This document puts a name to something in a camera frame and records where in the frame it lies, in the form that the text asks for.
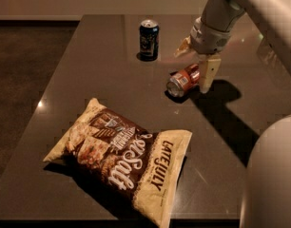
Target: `chip bag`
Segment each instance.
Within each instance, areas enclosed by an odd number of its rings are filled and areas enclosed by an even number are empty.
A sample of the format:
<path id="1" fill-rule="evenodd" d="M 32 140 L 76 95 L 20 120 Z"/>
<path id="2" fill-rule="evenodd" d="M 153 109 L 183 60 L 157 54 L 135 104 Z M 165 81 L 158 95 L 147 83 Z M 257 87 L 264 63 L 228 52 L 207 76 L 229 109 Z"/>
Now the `chip bag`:
<path id="1" fill-rule="evenodd" d="M 43 161 L 71 156 L 87 178 L 96 178 L 165 228 L 190 138 L 186 130 L 149 133 L 93 98 Z"/>

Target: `can lid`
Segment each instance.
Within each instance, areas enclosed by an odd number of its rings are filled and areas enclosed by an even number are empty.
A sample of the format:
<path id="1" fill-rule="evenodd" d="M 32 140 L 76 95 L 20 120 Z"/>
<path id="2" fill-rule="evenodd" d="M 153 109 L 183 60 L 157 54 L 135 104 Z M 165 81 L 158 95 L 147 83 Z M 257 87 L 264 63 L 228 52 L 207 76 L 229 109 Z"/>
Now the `can lid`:
<path id="1" fill-rule="evenodd" d="M 145 19 L 141 25 L 145 28 L 155 28 L 158 26 L 158 23 L 152 19 Z"/>
<path id="2" fill-rule="evenodd" d="M 176 84 L 176 82 L 173 82 L 172 80 L 166 83 L 166 88 L 167 88 L 168 93 L 173 97 L 184 96 L 184 91 L 182 90 L 182 88 L 178 84 Z"/>

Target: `soda can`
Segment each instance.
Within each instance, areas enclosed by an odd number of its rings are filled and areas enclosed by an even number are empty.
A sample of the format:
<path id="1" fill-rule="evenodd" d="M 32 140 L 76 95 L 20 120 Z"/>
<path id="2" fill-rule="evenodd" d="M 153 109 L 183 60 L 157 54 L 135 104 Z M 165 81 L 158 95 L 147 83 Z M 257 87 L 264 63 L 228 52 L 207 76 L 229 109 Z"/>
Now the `soda can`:
<path id="1" fill-rule="evenodd" d="M 166 83 L 166 88 L 171 96 L 183 97 L 198 84 L 199 79 L 199 65 L 192 64 L 172 75 Z"/>
<path id="2" fill-rule="evenodd" d="M 142 61 L 154 61 L 158 56 L 159 26 L 151 19 L 144 20 L 140 27 L 140 59 Z"/>

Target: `table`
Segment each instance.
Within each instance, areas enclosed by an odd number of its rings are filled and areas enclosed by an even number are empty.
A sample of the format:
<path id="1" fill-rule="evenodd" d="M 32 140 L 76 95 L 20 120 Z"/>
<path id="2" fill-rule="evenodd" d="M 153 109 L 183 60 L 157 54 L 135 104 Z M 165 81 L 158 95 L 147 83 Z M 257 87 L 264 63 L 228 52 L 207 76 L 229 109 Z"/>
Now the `table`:
<path id="1" fill-rule="evenodd" d="M 291 114 L 291 78 L 281 66 L 274 68 L 275 58 L 268 58 L 261 34 L 245 15 L 221 53 L 210 91 L 203 95 L 195 88 L 181 100 L 170 99 L 165 94 L 170 73 L 198 60 L 195 52 L 174 57 L 196 17 L 82 18 L 0 180 L 0 225 L 59 220 L 129 227 L 141 219 L 119 203 L 108 203 L 104 190 L 90 194 L 65 167 L 42 162 L 93 97 L 150 132 L 193 132 L 178 182 L 174 223 L 237 224 L 248 157 L 261 133 Z M 161 27 L 159 57 L 153 62 L 142 62 L 137 55 L 138 28 L 146 18 Z"/>

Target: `black can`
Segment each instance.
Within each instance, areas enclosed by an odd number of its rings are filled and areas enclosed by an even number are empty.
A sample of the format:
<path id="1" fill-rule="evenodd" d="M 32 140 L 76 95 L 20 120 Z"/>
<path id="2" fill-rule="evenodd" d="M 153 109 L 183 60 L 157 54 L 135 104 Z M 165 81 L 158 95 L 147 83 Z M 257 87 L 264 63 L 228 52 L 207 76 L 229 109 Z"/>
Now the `black can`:
<path id="1" fill-rule="evenodd" d="M 151 19 L 144 20 L 140 27 L 140 59 L 154 61 L 158 56 L 159 26 Z"/>

